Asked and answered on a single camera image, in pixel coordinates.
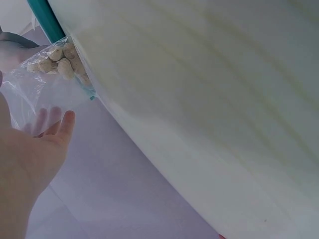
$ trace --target white panel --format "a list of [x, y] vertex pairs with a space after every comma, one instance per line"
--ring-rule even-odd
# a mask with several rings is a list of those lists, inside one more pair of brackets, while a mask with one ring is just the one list
[[220, 233], [317, 236], [318, 1], [49, 2], [106, 107]]

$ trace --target white wall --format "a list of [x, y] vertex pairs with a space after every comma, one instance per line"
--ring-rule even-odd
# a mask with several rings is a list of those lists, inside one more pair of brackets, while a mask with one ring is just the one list
[[32, 10], [26, 0], [4, 0], [0, 5], [0, 25], [3, 31], [24, 34], [32, 29]]

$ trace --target floor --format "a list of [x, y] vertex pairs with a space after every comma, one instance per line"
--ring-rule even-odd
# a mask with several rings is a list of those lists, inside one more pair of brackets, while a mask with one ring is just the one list
[[[38, 28], [26, 37], [47, 40]], [[67, 160], [33, 208], [27, 239], [217, 239], [98, 99], [75, 109]]]

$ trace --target plastic bag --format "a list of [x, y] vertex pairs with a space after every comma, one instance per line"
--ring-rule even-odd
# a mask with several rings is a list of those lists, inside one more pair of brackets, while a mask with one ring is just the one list
[[32, 136], [61, 120], [66, 110], [95, 97], [70, 37], [5, 74], [0, 91], [8, 102], [12, 126]]

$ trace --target ziplock bag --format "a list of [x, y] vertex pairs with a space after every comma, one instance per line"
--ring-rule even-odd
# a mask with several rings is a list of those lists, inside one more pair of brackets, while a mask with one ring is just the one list
[[14, 128], [37, 136], [61, 120], [66, 110], [95, 97], [70, 37], [45, 48], [3, 77]]

